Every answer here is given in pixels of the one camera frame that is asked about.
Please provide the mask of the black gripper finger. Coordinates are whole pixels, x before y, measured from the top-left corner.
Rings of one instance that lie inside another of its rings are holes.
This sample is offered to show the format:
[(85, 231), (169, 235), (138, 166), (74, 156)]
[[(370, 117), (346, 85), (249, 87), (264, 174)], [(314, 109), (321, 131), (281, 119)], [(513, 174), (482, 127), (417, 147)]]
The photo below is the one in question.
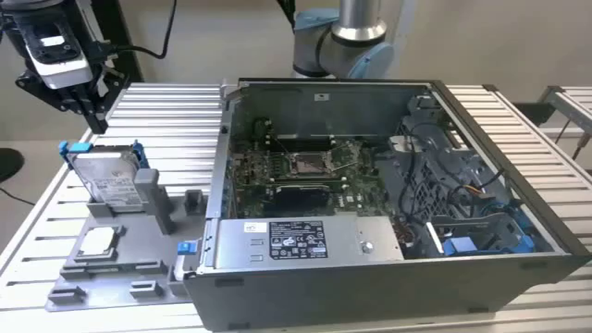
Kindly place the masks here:
[(81, 99), (82, 95), (78, 94), (82, 85), (52, 89), (30, 69), (26, 69), (20, 74), (14, 83), (21, 90), (45, 102), (45, 104), (57, 109), (57, 111), (72, 111), (74, 114), (88, 114)]
[(106, 114), (128, 85), (128, 75), (112, 67), (102, 67), (85, 86), (88, 106), (85, 120), (93, 134), (106, 131)]

